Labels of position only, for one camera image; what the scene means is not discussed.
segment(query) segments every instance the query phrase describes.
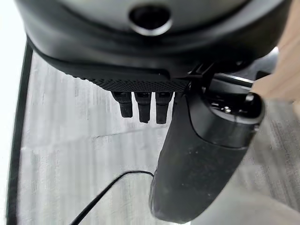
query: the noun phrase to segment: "black handle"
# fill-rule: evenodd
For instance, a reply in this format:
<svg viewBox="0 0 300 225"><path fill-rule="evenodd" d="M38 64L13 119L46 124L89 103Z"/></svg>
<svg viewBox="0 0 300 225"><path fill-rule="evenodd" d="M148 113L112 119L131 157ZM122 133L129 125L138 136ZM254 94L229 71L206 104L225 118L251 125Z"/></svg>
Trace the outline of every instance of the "black handle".
<svg viewBox="0 0 300 225"><path fill-rule="evenodd" d="M151 185L150 210L155 217L186 223L215 200L263 119L263 101L257 95L255 101L261 106L260 113L243 118L212 109L197 94L180 99ZM215 135L204 139L207 135L203 127L215 131Z"/></svg>

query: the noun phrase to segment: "black device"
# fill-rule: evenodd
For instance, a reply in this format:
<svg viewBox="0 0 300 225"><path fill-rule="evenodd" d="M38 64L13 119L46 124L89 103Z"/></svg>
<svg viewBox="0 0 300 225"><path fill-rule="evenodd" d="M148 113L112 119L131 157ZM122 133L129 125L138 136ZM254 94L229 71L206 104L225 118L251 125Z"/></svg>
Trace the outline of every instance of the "black device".
<svg viewBox="0 0 300 225"><path fill-rule="evenodd" d="M250 89L273 72L291 0L16 0L30 46L111 91L121 115L172 122L151 186L153 216L185 223L218 196L264 116Z"/></svg>

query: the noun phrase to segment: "black cable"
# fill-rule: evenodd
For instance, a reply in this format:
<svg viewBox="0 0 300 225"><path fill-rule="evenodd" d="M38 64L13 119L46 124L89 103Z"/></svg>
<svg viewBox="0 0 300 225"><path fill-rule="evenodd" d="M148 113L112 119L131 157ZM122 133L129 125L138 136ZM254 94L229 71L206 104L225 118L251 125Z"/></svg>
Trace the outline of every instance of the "black cable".
<svg viewBox="0 0 300 225"><path fill-rule="evenodd" d="M91 201L83 210L81 213L79 213L79 215L73 220L72 223L70 223L70 225L78 225L84 218L85 216L89 213L89 211L99 202L99 200L109 191L109 189L115 184L117 183L122 177L124 177L127 174L130 173L145 173L148 174L152 177L154 177L154 175L151 172L148 171L142 171L142 170L134 170L134 171L127 171L123 174L121 174L120 176L118 176L116 179L114 179L100 194L97 195L96 198L94 198L93 201Z"/></svg>

